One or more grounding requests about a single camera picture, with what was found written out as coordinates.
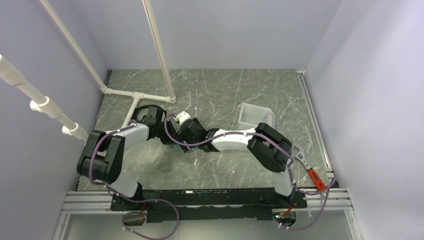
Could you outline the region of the green card holder wallet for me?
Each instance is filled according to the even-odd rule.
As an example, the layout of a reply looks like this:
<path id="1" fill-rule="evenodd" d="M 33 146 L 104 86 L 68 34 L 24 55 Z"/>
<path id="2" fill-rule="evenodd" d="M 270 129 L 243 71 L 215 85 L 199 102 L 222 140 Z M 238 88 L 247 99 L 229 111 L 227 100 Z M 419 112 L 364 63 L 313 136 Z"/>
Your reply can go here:
<path id="1" fill-rule="evenodd" d="M 177 144 L 176 146 L 174 146 L 174 149 L 177 150 L 179 153 L 187 154 L 187 153 L 194 152 L 195 150 L 198 149 L 198 147 L 197 146 L 190 147 L 190 146 L 184 146 L 184 145 L 178 145 Z"/>

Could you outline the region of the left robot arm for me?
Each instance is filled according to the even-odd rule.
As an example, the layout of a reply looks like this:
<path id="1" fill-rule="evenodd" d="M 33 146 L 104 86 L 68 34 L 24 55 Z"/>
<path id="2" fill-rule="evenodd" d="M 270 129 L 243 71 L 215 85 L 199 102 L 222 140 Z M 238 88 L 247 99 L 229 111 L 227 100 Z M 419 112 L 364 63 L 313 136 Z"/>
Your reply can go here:
<path id="1" fill-rule="evenodd" d="M 142 121 L 130 120 L 120 129 L 93 130 L 77 163 L 77 173 L 88 178 L 91 184 L 117 193 L 129 209 L 137 210 L 144 203 L 143 187 L 122 170 L 125 150 L 154 138 L 159 138 L 164 145 L 172 144 L 165 130 L 176 133 L 173 122 L 147 116 Z"/>

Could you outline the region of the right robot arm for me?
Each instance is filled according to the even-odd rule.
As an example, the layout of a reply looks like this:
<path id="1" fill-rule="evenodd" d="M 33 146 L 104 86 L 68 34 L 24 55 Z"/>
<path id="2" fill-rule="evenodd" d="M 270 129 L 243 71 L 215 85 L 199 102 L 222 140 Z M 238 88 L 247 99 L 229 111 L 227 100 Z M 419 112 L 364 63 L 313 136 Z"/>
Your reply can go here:
<path id="1" fill-rule="evenodd" d="M 180 124 L 178 131 L 174 129 L 173 120 Z M 271 172 L 276 203 L 287 208 L 295 201 L 294 187 L 288 170 L 293 143 L 269 124 L 260 122 L 256 127 L 247 130 L 206 130 L 197 118 L 178 120 L 176 115 L 170 114 L 164 120 L 164 131 L 171 142 L 179 145 L 184 151 L 200 149 L 205 153 L 250 152 Z"/>

